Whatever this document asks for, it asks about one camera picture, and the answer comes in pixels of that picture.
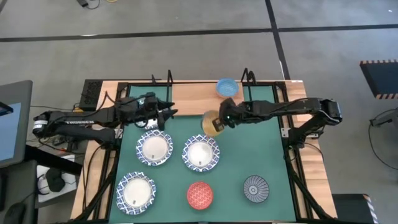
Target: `blue patterned bowl rim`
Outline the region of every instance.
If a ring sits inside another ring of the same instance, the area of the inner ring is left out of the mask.
[[[188,148],[196,142],[204,142],[204,143],[210,145],[211,150],[213,151],[213,157],[211,158],[210,163],[207,164],[207,166],[205,166],[205,167],[197,167],[197,166],[193,165],[188,159]],[[184,161],[185,165],[189,169],[197,171],[197,172],[205,172],[205,171],[211,170],[212,168],[214,168],[215,165],[217,165],[219,159],[220,159],[220,150],[218,148],[217,142],[213,138],[208,137],[207,135],[204,135],[204,134],[198,134],[196,136],[190,137],[186,141],[185,147],[182,150],[182,160]]]
[[[162,159],[159,160],[159,161],[152,161],[152,160],[149,160],[148,158],[146,158],[146,157],[144,156],[144,154],[143,154],[143,152],[142,152],[142,147],[143,147],[143,145],[144,145],[144,142],[145,142],[147,139],[149,139],[149,138],[151,138],[151,137],[154,137],[154,136],[162,137],[164,140],[167,141],[167,153],[166,153],[165,157],[162,158]],[[146,165],[148,165],[148,166],[159,166],[159,165],[163,164],[164,162],[166,162],[166,160],[167,160],[168,158],[170,158],[170,156],[172,155],[172,153],[173,153],[173,141],[172,141],[172,138],[171,138],[168,134],[164,133],[164,131],[159,131],[159,130],[147,131],[147,132],[145,132],[145,133],[139,138],[139,140],[137,141],[137,146],[136,146],[136,155],[137,155],[137,158],[138,158],[143,164],[146,164]]]
[[[150,195],[150,199],[148,200],[148,202],[145,205],[138,207],[138,208],[130,206],[124,199],[124,194],[123,194],[127,183],[133,179],[146,180],[152,189],[152,193]],[[145,210],[147,210],[147,208],[154,203],[155,193],[156,193],[156,186],[155,186],[155,182],[153,180],[148,178],[143,172],[131,172],[131,173],[126,174],[120,180],[118,186],[116,187],[116,205],[122,212],[124,212],[128,215],[138,215],[138,214],[144,212]]]

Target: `black stand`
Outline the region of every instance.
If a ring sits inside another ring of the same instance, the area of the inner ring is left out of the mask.
[[[25,160],[35,160],[39,165],[57,168],[64,172],[77,176],[79,176],[81,172],[80,164],[69,161],[68,159],[63,159],[61,157],[55,156],[51,153],[42,151],[33,146],[26,145]]]
[[[391,113],[388,113],[380,118],[372,119],[371,125],[373,127],[380,127],[384,123],[393,122],[394,126],[398,128],[398,109],[395,109]]]

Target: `gray patterned bowl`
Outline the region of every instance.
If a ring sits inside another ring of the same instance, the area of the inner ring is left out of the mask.
[[[261,203],[265,201],[269,195],[269,186],[262,177],[252,175],[244,181],[243,192],[251,202]]]

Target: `blue and white bowl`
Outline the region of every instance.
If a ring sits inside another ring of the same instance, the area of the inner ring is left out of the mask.
[[[163,164],[170,158],[172,153],[172,138],[163,131],[147,131],[137,142],[137,158],[148,166],[159,166]]]
[[[128,215],[138,215],[154,203],[155,182],[143,172],[131,172],[116,187],[116,205]]]
[[[192,136],[186,141],[182,151],[185,165],[194,171],[205,172],[214,168],[220,159],[216,141],[204,134]]]
[[[232,78],[222,78],[218,80],[216,90],[219,96],[223,98],[229,98],[238,93],[239,87],[236,81]]]

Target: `computer screen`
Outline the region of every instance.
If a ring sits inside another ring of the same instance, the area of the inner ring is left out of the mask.
[[[21,103],[8,105],[13,113],[0,116],[0,161],[14,157]]]

